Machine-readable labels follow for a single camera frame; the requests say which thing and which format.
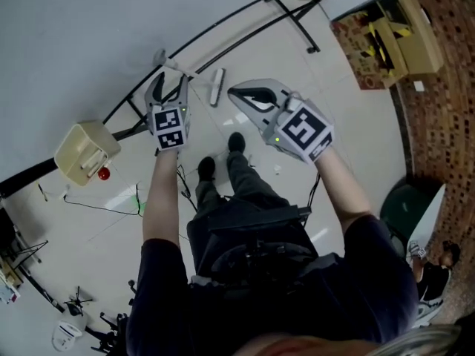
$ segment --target beige bin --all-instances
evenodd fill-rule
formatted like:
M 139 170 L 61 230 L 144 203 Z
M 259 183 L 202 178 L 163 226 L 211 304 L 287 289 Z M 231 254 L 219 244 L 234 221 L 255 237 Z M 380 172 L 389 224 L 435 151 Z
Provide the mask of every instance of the beige bin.
M 120 145 L 100 121 L 75 124 L 54 155 L 59 170 L 79 186 L 120 152 Z

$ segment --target pants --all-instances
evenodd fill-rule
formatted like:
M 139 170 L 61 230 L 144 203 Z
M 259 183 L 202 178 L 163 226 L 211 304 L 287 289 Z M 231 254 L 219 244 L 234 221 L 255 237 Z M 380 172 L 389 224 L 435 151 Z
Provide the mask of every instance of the pants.
M 273 208 L 289 203 L 279 197 L 267 182 L 264 182 L 258 172 L 249 166 L 246 157 L 239 151 L 230 153 L 226 161 L 231 180 L 231 186 L 235 192 L 235 197 L 240 200 L 246 200 L 252 197 L 254 203 L 256 198 L 257 206 L 262 208 Z M 196 197 L 198 203 L 198 212 L 195 219 L 208 215 L 210 212 L 227 203 L 227 200 L 221 198 L 213 182 L 202 181 L 196 187 Z
M 275 193 L 270 185 L 264 182 L 256 170 L 251 168 L 246 157 L 238 152 L 232 152 L 227 159 L 229 179 L 235 192 L 236 200 L 229 202 L 221 198 L 213 182 L 202 181 L 196 187 L 197 213 L 187 225 L 195 268 L 198 270 L 200 261 L 209 247 L 210 233 L 206 217 L 223 214 L 241 214 L 261 209 L 279 208 L 289 205 L 289 202 Z

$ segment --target tile floor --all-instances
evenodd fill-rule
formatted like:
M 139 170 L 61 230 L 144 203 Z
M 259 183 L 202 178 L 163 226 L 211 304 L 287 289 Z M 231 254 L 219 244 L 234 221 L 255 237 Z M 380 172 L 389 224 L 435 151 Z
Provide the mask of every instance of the tile floor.
M 283 0 L 292 9 L 300 3 Z M 184 50 L 177 60 L 197 68 L 237 37 L 275 18 L 281 11 L 270 2 L 259 3 L 213 29 Z M 217 67 L 227 70 L 218 108 L 206 104 L 207 87 L 197 81 L 189 88 L 192 113 L 189 145 L 180 154 L 191 190 L 197 185 L 197 165 L 209 154 L 217 161 L 216 185 L 221 194 L 232 194 L 226 173 L 226 142 L 229 134 L 240 131 L 246 137 L 246 155 L 270 185 L 292 204 L 306 205 L 309 186 L 316 170 L 304 163 L 266 147 L 251 122 L 229 101 L 227 88 L 256 78 L 275 78 L 310 98 L 335 124 L 335 148 L 357 180 L 367 191 L 376 213 L 391 187 L 405 175 L 402 141 L 396 113 L 387 90 L 360 91 L 329 22 L 318 7 L 302 20 L 321 48 L 307 54 L 308 44 L 284 20 L 224 56 L 203 75 L 211 76 Z M 171 90 L 179 74 L 167 71 L 165 90 Z M 136 93 L 134 101 L 144 109 L 143 94 L 148 83 Z M 111 132 L 130 128 L 137 121 L 135 112 L 123 105 L 107 127 Z M 95 179 L 86 188 L 72 188 L 71 202 L 109 207 L 128 213 L 137 212 L 134 201 L 138 185 L 141 201 L 146 200 L 154 168 L 154 140 L 141 133 L 121 141 L 122 151 L 111 166 L 107 182 Z M 106 330 L 99 313 L 115 316 L 128 312 L 133 294 L 127 282 L 137 278 L 142 242 L 141 218 L 126 214 L 68 205 L 57 197 L 67 181 L 54 171 L 39 182 L 49 197 L 45 202 L 36 184 L 18 191 L 4 201 L 14 223 L 30 242 L 49 240 L 41 250 L 41 264 L 32 263 L 30 271 L 59 302 L 65 301 L 76 286 L 95 298 L 86 307 L 90 325 Z M 180 196 L 180 234 L 183 259 L 188 276 L 194 267 L 186 224 L 194 210 Z M 344 253 L 341 228 L 323 184 L 318 187 L 307 231 L 320 254 Z

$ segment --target gray wall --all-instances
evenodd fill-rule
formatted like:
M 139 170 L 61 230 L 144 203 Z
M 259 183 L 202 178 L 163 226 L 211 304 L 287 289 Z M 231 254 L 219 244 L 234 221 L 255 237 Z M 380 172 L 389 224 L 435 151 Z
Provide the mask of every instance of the gray wall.
M 0 181 L 104 119 L 173 52 L 253 0 L 0 0 Z
M 28 281 L 20 286 L 19 293 L 21 297 L 15 303 L 0 303 L 0 355 L 59 355 L 51 345 L 51 335 L 61 313 Z M 99 341 L 85 334 L 65 355 L 99 355 L 91 346 L 98 347 Z

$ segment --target mop head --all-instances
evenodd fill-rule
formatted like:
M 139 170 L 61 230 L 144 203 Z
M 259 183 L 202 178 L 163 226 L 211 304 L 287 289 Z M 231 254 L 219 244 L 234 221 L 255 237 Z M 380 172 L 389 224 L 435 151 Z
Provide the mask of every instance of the mop head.
M 218 68 L 213 78 L 213 87 L 211 90 L 211 96 L 209 98 L 209 104 L 216 108 L 220 101 L 221 90 L 223 89 L 224 76 L 226 75 L 226 69 Z

